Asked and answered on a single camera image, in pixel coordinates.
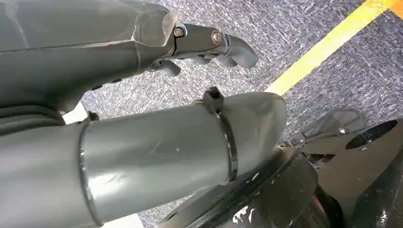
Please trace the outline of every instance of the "metal hose clamp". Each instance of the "metal hose clamp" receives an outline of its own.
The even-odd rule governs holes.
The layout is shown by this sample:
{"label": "metal hose clamp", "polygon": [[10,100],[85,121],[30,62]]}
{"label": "metal hose clamp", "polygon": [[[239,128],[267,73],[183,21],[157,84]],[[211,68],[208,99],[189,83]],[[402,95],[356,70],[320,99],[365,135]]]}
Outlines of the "metal hose clamp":
{"label": "metal hose clamp", "polygon": [[237,147],[235,144],[234,133],[232,131],[231,125],[228,122],[228,119],[222,113],[222,110],[224,108],[224,96],[221,94],[217,87],[211,87],[204,92],[201,102],[203,106],[206,107],[207,111],[214,114],[220,122],[220,127],[224,132],[225,139],[228,142],[228,182],[234,181],[238,175]]}

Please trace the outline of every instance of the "yellow floor line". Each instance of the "yellow floor line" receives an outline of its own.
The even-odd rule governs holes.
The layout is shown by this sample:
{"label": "yellow floor line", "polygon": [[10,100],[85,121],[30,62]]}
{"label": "yellow floor line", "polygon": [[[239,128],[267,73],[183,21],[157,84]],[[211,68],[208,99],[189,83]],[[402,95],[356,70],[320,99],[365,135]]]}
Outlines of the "yellow floor line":
{"label": "yellow floor line", "polygon": [[346,19],[330,31],[325,38],[313,46],[288,70],[286,70],[265,92],[284,95],[302,78],[333,54],[371,21],[391,7],[397,0],[367,0]]}
{"label": "yellow floor line", "polygon": [[403,0],[397,0],[389,9],[403,19]]}

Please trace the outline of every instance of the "bolt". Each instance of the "bolt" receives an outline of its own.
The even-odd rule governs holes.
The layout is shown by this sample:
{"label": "bolt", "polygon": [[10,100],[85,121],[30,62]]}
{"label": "bolt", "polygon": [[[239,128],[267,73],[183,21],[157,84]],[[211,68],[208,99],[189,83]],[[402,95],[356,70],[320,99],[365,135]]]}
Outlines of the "bolt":
{"label": "bolt", "polygon": [[341,134],[345,134],[345,133],[347,133],[347,129],[344,128],[344,127],[340,127],[340,128],[339,128],[339,132],[340,132]]}
{"label": "bolt", "polygon": [[175,37],[183,37],[183,36],[185,35],[185,32],[183,31],[182,28],[175,28],[175,29],[173,30],[173,35],[174,35]]}
{"label": "bolt", "polygon": [[213,40],[213,43],[215,45],[220,45],[221,44],[221,33],[218,30],[214,30],[211,33],[211,39]]}

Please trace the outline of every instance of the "robotic arm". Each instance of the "robotic arm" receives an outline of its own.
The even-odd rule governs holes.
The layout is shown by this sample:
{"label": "robotic arm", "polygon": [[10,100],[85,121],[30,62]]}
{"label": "robotic arm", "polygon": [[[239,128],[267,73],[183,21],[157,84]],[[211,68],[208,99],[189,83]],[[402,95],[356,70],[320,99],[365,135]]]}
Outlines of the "robotic arm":
{"label": "robotic arm", "polygon": [[[178,75],[172,59],[206,64],[217,58],[228,67],[253,67],[257,56],[243,40],[215,28],[171,27],[166,8],[148,3],[43,0],[0,3],[1,8],[0,33],[15,32],[0,38],[4,227],[100,227],[231,182],[273,156],[286,107],[270,93],[224,98],[212,88],[192,106],[71,125],[60,116],[84,92],[105,83],[144,71]],[[162,31],[139,32],[148,23],[146,14],[163,22]],[[104,27],[111,19],[126,25]],[[128,19],[136,21],[134,32]],[[87,24],[77,26],[91,36],[58,34],[75,21]],[[165,35],[151,36],[156,33]]]}

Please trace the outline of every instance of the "plastic cover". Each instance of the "plastic cover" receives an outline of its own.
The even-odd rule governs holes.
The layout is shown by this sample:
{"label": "plastic cover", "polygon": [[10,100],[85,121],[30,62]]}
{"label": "plastic cover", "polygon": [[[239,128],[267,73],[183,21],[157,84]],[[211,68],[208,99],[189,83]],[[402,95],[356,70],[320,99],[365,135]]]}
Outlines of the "plastic cover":
{"label": "plastic cover", "polygon": [[136,0],[0,0],[0,52],[136,41],[162,47],[177,15]]}

